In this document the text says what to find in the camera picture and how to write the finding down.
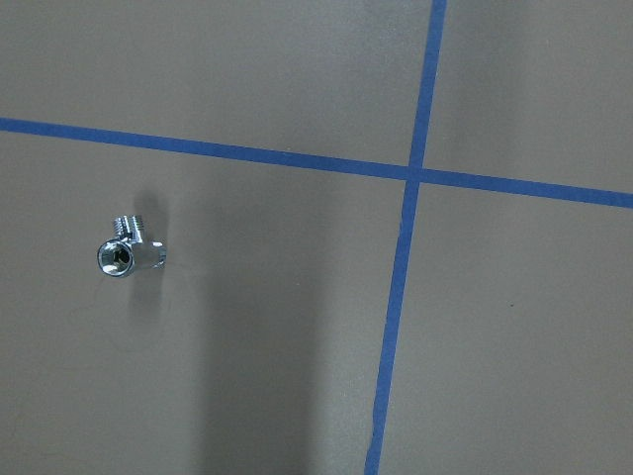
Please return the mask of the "chrome metal pipe fitting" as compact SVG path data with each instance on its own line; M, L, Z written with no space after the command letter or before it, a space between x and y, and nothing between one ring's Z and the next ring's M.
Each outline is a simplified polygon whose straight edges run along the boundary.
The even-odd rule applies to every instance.
M164 267L167 248L147 237L141 215L118 216L113 230L114 236L97 250L97 265L105 275L126 278L140 270Z

